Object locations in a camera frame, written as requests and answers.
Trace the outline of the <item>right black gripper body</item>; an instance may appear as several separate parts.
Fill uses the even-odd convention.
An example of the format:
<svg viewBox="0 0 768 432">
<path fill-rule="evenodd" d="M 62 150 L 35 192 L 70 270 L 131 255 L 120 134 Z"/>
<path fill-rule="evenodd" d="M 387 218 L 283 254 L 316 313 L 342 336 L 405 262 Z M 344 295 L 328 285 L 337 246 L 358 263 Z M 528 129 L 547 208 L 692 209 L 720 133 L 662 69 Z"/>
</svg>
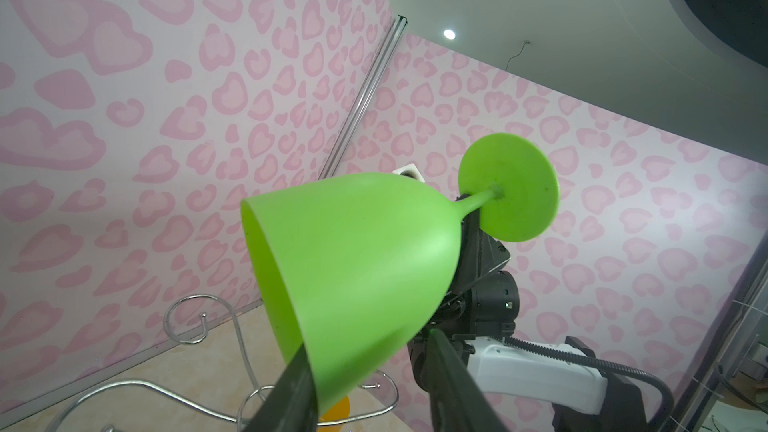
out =
<svg viewBox="0 0 768 432">
<path fill-rule="evenodd" d="M 480 228 L 480 210 L 469 213 L 461 223 L 458 264 L 440 311 L 448 310 L 479 280 L 500 270 L 511 255 L 504 244 Z"/>
</svg>

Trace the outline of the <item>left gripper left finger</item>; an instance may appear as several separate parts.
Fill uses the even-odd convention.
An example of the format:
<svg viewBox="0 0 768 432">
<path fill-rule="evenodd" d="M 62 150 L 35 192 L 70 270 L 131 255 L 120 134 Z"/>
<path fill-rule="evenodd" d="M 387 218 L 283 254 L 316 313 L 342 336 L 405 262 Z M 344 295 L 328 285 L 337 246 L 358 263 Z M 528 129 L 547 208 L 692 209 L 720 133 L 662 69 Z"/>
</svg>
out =
<svg viewBox="0 0 768 432">
<path fill-rule="evenodd" d="M 245 432 L 310 432 L 317 429 L 318 403 L 304 345 L 295 353 Z"/>
</svg>

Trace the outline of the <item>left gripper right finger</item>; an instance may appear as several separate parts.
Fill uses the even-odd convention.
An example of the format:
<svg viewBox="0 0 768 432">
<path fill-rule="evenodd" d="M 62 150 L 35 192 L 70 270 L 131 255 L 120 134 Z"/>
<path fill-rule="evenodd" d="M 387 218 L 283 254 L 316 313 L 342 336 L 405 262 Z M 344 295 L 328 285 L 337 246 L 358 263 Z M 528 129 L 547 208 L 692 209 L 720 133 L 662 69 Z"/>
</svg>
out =
<svg viewBox="0 0 768 432">
<path fill-rule="evenodd" d="M 507 431 L 439 329 L 427 335 L 424 385 L 430 396 L 434 431 Z"/>
</svg>

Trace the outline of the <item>yellow wine glass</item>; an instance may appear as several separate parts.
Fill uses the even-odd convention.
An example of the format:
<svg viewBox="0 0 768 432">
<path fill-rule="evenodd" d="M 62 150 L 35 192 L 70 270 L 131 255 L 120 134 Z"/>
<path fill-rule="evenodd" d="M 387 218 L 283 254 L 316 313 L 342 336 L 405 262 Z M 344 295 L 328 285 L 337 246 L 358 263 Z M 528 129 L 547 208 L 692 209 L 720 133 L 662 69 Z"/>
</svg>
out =
<svg viewBox="0 0 768 432">
<path fill-rule="evenodd" d="M 326 411 L 320 418 L 321 422 L 335 422 L 347 419 L 350 417 L 351 403 L 348 397 L 344 397 L 328 411 Z"/>
</svg>

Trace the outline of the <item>green wine glass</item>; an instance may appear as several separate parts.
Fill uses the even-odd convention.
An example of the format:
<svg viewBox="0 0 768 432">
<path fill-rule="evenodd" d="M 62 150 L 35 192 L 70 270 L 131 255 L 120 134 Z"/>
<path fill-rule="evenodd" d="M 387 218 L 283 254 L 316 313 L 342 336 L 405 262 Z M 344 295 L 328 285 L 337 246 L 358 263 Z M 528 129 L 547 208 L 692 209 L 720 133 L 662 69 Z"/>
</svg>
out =
<svg viewBox="0 0 768 432">
<path fill-rule="evenodd" d="M 553 222 L 556 170 L 527 139 L 496 133 L 461 159 L 459 200 L 394 173 L 354 173 L 245 199 L 242 226 L 285 360 L 304 352 L 326 412 L 427 323 L 449 290 L 463 219 L 504 242 Z"/>
</svg>

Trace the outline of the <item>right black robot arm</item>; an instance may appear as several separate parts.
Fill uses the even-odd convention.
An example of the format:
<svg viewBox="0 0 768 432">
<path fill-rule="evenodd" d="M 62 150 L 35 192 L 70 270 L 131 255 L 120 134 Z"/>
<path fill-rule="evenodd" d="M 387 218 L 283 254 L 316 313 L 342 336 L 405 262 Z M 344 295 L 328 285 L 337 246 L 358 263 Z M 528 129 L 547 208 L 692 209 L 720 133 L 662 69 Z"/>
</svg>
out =
<svg viewBox="0 0 768 432">
<path fill-rule="evenodd" d="M 408 343 L 412 373 L 429 396 L 436 431 L 503 431 L 487 397 L 548 402 L 557 431 L 660 431 L 675 407 L 667 384 L 640 369 L 599 359 L 583 341 L 537 344 L 515 337 L 521 300 L 504 271 L 508 249 L 461 224 L 459 262 L 446 297 Z"/>
</svg>

